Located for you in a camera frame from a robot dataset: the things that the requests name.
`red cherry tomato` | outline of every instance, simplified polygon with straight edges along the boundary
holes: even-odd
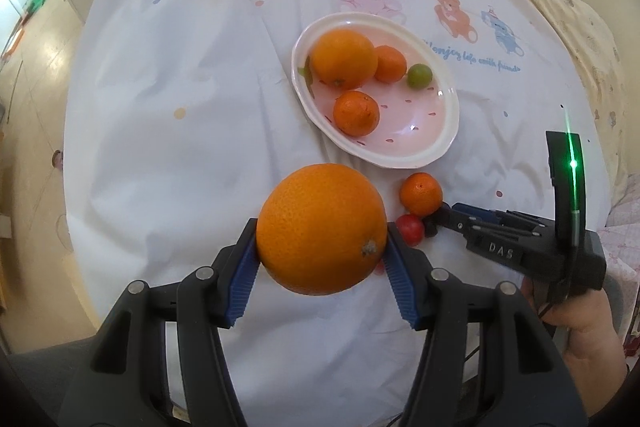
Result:
[[[400,231],[404,242],[409,247],[416,247],[424,238],[422,220],[414,214],[404,214],[396,219],[396,227]]]

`white oval plate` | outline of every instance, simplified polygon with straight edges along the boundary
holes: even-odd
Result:
[[[361,138],[341,133],[332,121],[335,100],[342,92],[316,79],[307,86],[303,74],[306,58],[320,36],[347,26],[367,36],[374,46],[387,44],[398,49],[408,67],[422,63],[433,71],[431,84],[423,90],[411,89],[405,79],[388,85],[373,78],[358,89],[380,106],[380,123],[371,134]],[[377,15],[342,12],[310,24],[293,47],[291,82],[306,115],[331,141],[380,167],[424,167],[446,153],[458,133],[460,104],[442,58],[404,26]]]

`orange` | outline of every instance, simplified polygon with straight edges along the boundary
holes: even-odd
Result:
[[[367,136],[380,122],[380,108],[368,94],[347,91],[335,101],[334,122],[348,136]]]
[[[309,165],[274,189],[255,235],[260,261],[276,282],[303,295],[329,295],[356,285],[380,261],[385,207],[354,169]]]
[[[415,216],[431,216],[442,204],[442,188],[430,174],[416,172],[402,183],[400,202]]]
[[[393,84],[406,74],[406,58],[398,50],[391,46],[378,46],[378,68],[375,73],[376,80],[385,84]]]
[[[378,66],[371,41],[354,30],[339,28],[322,35],[311,49],[311,68],[327,86],[356,89]]]

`cloth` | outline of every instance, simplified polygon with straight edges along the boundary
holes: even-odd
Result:
[[[588,166],[587,227],[604,226],[609,182],[587,95],[530,0],[95,0],[70,81],[64,175],[71,238],[99,314],[130,280],[169,283],[210,264],[273,187],[308,164],[353,166],[376,185],[389,220],[403,213],[398,187],[411,171],[341,152],[289,83],[300,32],[347,8],[403,22],[446,59],[460,131],[422,169],[446,201],[552,217],[545,131],[566,130],[568,118]],[[420,247],[465,282],[520,282],[449,230]],[[388,418],[404,406],[424,342],[386,277],[306,297],[263,270],[244,317],[221,337],[252,427]],[[477,341],[472,332],[469,345]],[[184,403],[171,331],[167,352]]]
[[[619,333],[629,343],[632,339],[628,333],[638,318],[640,289],[640,174],[629,176],[625,196],[613,208],[606,228],[598,230],[598,235],[607,254],[607,272],[621,285],[624,312]],[[632,333],[637,337],[639,332]]]
[[[609,173],[611,204],[625,194],[625,73],[606,23],[580,0],[530,0],[564,42],[587,92]]]

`green object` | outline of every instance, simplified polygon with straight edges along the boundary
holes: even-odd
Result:
[[[44,1],[46,0],[31,0],[29,6],[27,7],[27,12],[30,14],[36,13],[40,8],[42,8]]]
[[[309,90],[309,94],[311,94],[311,98],[315,98],[314,90],[311,87],[311,84],[314,83],[314,77],[311,74],[311,57],[306,58],[305,67],[298,68],[298,73],[305,77],[306,89]]]
[[[411,89],[421,90],[431,84],[433,71],[424,64],[414,64],[406,72],[406,83]]]

